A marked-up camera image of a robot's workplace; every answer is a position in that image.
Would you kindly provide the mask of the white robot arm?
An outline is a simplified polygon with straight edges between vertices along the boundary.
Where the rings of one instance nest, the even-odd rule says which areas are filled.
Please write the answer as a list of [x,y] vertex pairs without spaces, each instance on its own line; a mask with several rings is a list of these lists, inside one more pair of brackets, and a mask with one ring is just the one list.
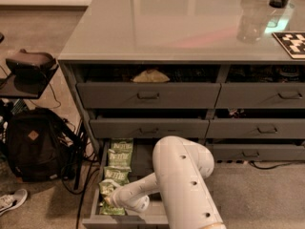
[[116,188],[108,203],[141,213],[158,193],[171,229],[227,229],[204,181],[214,170],[205,146],[165,136],[153,148],[152,166],[152,174]]

